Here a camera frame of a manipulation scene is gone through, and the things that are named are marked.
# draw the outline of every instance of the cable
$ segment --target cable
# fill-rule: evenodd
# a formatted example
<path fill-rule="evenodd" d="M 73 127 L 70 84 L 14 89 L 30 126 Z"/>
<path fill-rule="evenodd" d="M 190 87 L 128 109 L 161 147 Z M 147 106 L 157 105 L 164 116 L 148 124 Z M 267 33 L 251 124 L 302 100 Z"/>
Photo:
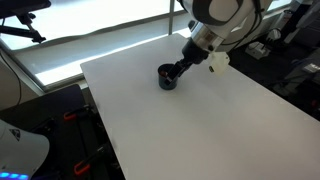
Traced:
<path fill-rule="evenodd" d="M 272 86 L 272 85 L 278 84 L 278 83 L 288 83 L 288 84 L 290 84 L 291 80 L 293 80 L 293 79 L 298 79 L 298 78 L 301 78 L 301 77 L 307 77 L 307 76 L 310 76 L 310 75 L 315 76 L 318 73 L 320 73 L 320 71 L 316 72 L 316 73 L 313 73 L 313 74 L 303 74 L 303 75 L 300 75 L 300 76 L 294 76 L 294 77 L 291 77 L 291 78 L 288 78 L 288 79 L 284 79 L 284 80 L 281 80 L 281 81 L 270 82 L 270 83 L 268 83 L 269 84 L 268 86 Z"/>
<path fill-rule="evenodd" d="M 252 26 L 250 28 L 250 30 L 248 31 L 248 33 L 246 33 L 243 38 L 232 42 L 232 43 L 225 43 L 225 44 L 221 44 L 221 45 L 232 45 L 232 44 L 236 44 L 230 51 L 234 50 L 235 48 L 237 48 L 237 46 L 244 40 L 246 39 L 250 34 L 252 34 L 255 30 L 258 29 L 258 27 L 260 26 L 260 24 L 262 23 L 262 12 L 264 11 L 264 9 L 261 9 L 261 4 L 260 4 L 260 0 L 253 0 L 253 4 L 255 6 L 255 18 L 254 21 L 252 23 Z"/>
<path fill-rule="evenodd" d="M 273 31 L 273 30 L 275 30 L 275 29 L 280 32 L 279 28 L 272 28 L 272 29 L 269 29 L 267 32 L 260 33 L 260 34 L 257 34 L 257 35 L 255 35 L 255 36 L 253 36 L 253 37 L 251 38 L 250 42 L 251 42 L 252 40 L 254 40 L 255 38 L 264 36 L 264 35 L 270 33 L 271 31 Z"/>
<path fill-rule="evenodd" d="M 2 25 L 4 26 L 5 23 L 5 18 L 2 21 Z M 21 99 L 22 99 L 22 86 L 21 86 L 21 80 L 18 76 L 18 74 L 13 70 L 13 68 L 9 65 L 9 63 L 6 61 L 6 59 L 3 57 L 1 49 L 0 49 L 0 57 L 2 58 L 3 62 L 9 67 L 9 69 L 12 71 L 12 73 L 16 76 L 17 80 L 18 80 L 18 85 L 19 85 L 19 99 L 17 101 L 17 104 L 14 106 L 13 111 L 20 105 L 21 103 Z"/>
<path fill-rule="evenodd" d="M 311 84 L 307 84 L 307 83 L 304 83 L 304 82 L 289 82 L 288 84 L 298 84 L 299 86 L 300 86 L 300 85 L 304 85 L 304 86 L 308 86 L 308 87 L 311 87 L 311 88 L 315 88 L 315 86 L 312 86 Z M 288 84 L 286 84 L 286 85 L 281 85 L 281 83 L 280 83 L 279 85 L 280 85 L 281 88 L 284 88 L 284 89 L 290 91 L 290 90 L 287 89 L 287 87 L 286 87 Z M 266 86 L 266 88 L 272 88 L 272 87 L 273 87 L 272 84 Z"/>

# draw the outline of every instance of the red clamp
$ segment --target red clamp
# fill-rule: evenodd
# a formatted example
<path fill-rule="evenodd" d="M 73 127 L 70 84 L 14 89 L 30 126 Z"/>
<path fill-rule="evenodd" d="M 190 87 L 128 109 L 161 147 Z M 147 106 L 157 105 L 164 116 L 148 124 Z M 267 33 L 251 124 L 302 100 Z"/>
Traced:
<path fill-rule="evenodd" d="M 91 168 L 93 162 L 100 160 L 100 158 L 108 152 L 108 147 L 107 144 L 102 145 L 88 158 L 76 164 L 73 168 L 74 174 L 81 176 L 83 173 L 87 172 Z"/>
<path fill-rule="evenodd" d="M 311 102 L 311 107 L 316 108 L 319 105 L 319 102 L 317 100 L 313 100 Z"/>
<path fill-rule="evenodd" d="M 81 112 L 89 112 L 90 110 L 92 110 L 93 107 L 91 105 L 84 105 L 82 108 L 73 110 L 71 112 L 66 112 L 63 115 L 63 119 L 65 121 L 71 121 L 71 120 L 76 120 L 78 117 L 78 114 Z"/>

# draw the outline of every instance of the window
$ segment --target window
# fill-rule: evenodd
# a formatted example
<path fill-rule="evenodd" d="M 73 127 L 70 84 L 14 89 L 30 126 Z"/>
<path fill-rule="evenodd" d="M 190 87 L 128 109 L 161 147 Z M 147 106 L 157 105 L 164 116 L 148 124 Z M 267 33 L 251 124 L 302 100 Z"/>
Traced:
<path fill-rule="evenodd" d="M 271 5 L 269 6 L 268 11 L 275 10 L 290 4 L 292 0 L 273 0 Z"/>
<path fill-rule="evenodd" d="M 34 11 L 32 26 L 47 41 L 87 34 L 102 28 L 169 13 L 170 1 L 164 0 L 51 0 L 51 7 Z M 6 19 L 5 25 L 26 28 L 16 17 Z M 10 49 L 35 44 L 28 38 L 2 35 Z"/>
<path fill-rule="evenodd" d="M 37 16 L 32 26 L 47 38 L 43 44 L 34 44 L 29 38 L 1 35 L 14 60 L 44 90 L 83 78 L 79 66 L 82 62 L 170 32 L 190 35 L 187 24 L 192 16 L 176 0 L 51 2 L 50 8 L 32 12 Z M 5 25 L 26 28 L 16 17 L 7 18 Z"/>

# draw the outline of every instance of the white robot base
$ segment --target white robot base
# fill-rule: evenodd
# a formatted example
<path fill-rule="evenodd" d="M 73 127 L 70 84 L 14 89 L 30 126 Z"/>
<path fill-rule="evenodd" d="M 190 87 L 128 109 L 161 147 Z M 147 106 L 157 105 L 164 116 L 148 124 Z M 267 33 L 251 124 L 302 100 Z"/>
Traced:
<path fill-rule="evenodd" d="M 28 180 L 49 153 L 49 140 L 0 119 L 0 180 Z"/>

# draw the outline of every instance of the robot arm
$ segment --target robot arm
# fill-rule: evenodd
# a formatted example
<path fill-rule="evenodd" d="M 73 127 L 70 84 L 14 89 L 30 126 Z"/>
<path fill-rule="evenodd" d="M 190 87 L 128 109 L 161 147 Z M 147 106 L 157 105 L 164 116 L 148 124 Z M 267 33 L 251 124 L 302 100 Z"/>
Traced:
<path fill-rule="evenodd" d="M 184 58 L 168 72 L 169 85 L 192 64 L 200 64 L 228 37 L 254 9 L 261 10 L 260 0 L 178 0 L 197 21 L 191 38 L 182 49 Z"/>

